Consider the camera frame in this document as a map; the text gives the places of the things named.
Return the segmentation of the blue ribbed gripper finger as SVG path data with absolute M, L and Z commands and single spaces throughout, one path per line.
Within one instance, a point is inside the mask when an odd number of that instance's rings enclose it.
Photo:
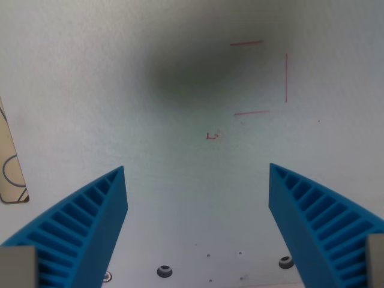
M 276 164 L 269 209 L 305 287 L 367 287 L 365 243 L 383 220 L 341 194 Z
M 2 246 L 36 248 L 39 287 L 101 287 L 127 211 L 120 166 L 53 205 Z

